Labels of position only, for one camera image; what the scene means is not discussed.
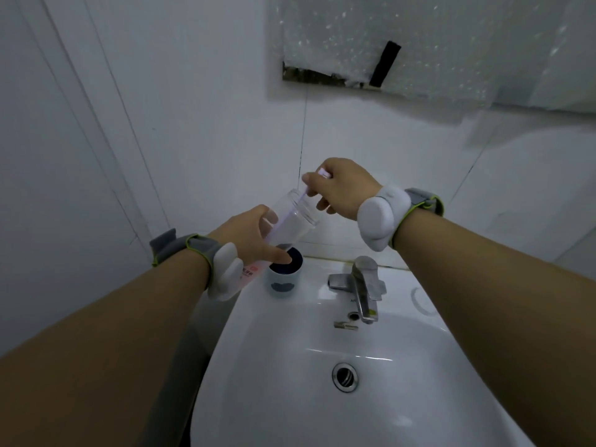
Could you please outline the thin pink white brush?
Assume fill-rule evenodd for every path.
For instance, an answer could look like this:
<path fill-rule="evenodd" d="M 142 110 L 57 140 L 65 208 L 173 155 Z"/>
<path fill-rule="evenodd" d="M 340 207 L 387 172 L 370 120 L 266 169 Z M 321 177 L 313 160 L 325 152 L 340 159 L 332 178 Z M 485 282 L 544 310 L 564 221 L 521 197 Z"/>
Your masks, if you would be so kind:
<path fill-rule="evenodd" d="M 322 176 L 325 179 L 331 179 L 332 178 L 332 174 L 330 174 L 329 172 L 327 172 L 324 168 L 320 168 L 317 171 L 317 174 Z M 304 191 L 302 192 L 302 194 L 300 195 L 298 201 L 303 201 L 307 196 L 308 196 L 308 191 L 309 188 L 305 187 Z"/>

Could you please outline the person's left hand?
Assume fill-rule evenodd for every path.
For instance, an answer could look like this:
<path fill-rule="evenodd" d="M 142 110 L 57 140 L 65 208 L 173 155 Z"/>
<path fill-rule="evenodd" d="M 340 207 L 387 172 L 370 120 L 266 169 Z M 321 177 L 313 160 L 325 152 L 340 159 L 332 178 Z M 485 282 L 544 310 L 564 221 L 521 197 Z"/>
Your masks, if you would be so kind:
<path fill-rule="evenodd" d="M 268 244 L 265 237 L 277 222 L 277 216 L 266 205 L 256 207 L 235 215 L 207 234 L 221 245 L 233 243 L 237 256 L 245 267 L 262 260 L 262 244 Z"/>

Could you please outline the person's right forearm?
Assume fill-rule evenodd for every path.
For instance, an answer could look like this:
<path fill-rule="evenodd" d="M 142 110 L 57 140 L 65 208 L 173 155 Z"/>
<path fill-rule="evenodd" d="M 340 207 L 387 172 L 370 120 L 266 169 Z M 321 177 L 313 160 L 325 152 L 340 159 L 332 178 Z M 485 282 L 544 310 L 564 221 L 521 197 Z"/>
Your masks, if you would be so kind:
<path fill-rule="evenodd" d="M 536 446 L 596 447 L 596 282 L 421 209 L 393 246 Z"/>

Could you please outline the black tape strip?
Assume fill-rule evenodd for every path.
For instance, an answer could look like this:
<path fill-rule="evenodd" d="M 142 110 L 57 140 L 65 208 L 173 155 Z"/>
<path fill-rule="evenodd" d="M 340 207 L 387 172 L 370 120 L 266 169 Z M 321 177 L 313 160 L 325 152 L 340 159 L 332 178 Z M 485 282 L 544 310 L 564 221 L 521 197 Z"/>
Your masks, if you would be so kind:
<path fill-rule="evenodd" d="M 393 66 L 401 46 L 393 41 L 387 41 L 382 55 L 376 64 L 374 72 L 368 82 L 370 87 L 380 89 L 391 67 Z"/>

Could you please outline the chrome sink drain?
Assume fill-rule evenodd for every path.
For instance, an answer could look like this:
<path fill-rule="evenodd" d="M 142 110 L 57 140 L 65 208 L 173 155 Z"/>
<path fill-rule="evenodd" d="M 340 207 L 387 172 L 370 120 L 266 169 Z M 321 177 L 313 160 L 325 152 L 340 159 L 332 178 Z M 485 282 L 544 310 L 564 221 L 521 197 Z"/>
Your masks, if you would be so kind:
<path fill-rule="evenodd" d="M 352 365 L 342 362 L 332 369 L 332 382 L 339 391 L 351 393 L 358 387 L 359 376 Z"/>

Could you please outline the translucent bubble wrap sheet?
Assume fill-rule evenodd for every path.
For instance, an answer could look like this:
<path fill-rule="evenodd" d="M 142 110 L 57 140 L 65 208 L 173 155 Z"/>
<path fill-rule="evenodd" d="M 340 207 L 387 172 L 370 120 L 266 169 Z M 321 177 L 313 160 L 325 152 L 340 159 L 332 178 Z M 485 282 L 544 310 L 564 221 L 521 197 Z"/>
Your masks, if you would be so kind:
<path fill-rule="evenodd" d="M 268 0 L 284 79 L 596 114 L 596 0 Z M 368 82 L 387 41 L 401 50 Z"/>

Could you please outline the white cup with moustache print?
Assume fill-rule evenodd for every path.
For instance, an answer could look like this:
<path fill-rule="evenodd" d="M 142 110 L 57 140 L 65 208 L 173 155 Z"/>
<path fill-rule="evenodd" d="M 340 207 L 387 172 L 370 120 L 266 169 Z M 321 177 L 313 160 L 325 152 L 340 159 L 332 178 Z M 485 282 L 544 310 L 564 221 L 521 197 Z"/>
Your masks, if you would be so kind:
<path fill-rule="evenodd" d="M 288 251 L 292 261 L 288 264 L 271 264 L 264 272 L 264 289 L 272 297 L 285 298 L 295 293 L 300 280 L 304 259 L 301 252 L 292 247 Z"/>

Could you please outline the person's right hand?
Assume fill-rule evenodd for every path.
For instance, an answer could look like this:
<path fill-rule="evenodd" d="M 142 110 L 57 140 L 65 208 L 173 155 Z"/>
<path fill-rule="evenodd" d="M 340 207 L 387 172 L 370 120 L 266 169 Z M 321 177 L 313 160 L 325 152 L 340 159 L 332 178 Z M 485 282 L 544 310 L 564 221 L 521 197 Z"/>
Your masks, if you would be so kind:
<path fill-rule="evenodd" d="M 376 196 L 382 185 L 362 166 L 348 158 L 327 158 L 319 169 L 326 171 L 326 178 L 316 172 L 302 175 L 307 195 L 321 198 L 316 208 L 328 214 L 338 214 L 356 221 L 362 203 Z"/>

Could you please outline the chrome sink faucet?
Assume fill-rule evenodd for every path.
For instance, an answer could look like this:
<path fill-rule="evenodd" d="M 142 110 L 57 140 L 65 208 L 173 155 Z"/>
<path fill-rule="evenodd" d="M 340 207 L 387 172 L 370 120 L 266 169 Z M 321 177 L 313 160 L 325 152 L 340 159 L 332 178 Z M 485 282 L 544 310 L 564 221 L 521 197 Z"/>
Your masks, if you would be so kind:
<path fill-rule="evenodd" d="M 354 296 L 360 320 L 365 324 L 378 321 L 377 303 L 387 293 L 386 284 L 378 276 L 378 264 L 369 256 L 357 257 L 350 273 L 331 274 L 328 286 Z"/>

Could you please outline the white ceramic sink basin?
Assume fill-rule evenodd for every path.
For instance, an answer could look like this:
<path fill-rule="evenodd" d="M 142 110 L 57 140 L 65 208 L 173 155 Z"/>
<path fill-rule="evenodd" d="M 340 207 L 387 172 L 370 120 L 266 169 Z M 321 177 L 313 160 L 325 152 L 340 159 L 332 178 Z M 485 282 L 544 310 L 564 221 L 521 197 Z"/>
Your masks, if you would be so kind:
<path fill-rule="evenodd" d="M 291 296 L 260 275 L 240 293 L 214 348 L 191 447 L 534 447 L 466 359 L 421 285 L 380 267 L 387 294 L 363 323 L 328 287 L 351 264 L 307 258 Z M 357 389 L 332 382 L 352 365 Z"/>

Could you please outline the person's left forearm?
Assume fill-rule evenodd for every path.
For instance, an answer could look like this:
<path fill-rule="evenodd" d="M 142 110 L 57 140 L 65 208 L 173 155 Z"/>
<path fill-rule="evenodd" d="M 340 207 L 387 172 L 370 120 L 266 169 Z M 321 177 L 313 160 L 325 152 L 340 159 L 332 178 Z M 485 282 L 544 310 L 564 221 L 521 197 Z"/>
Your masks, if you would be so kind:
<path fill-rule="evenodd" d="M 133 447 L 210 267 L 183 250 L 0 357 L 0 447 Z"/>

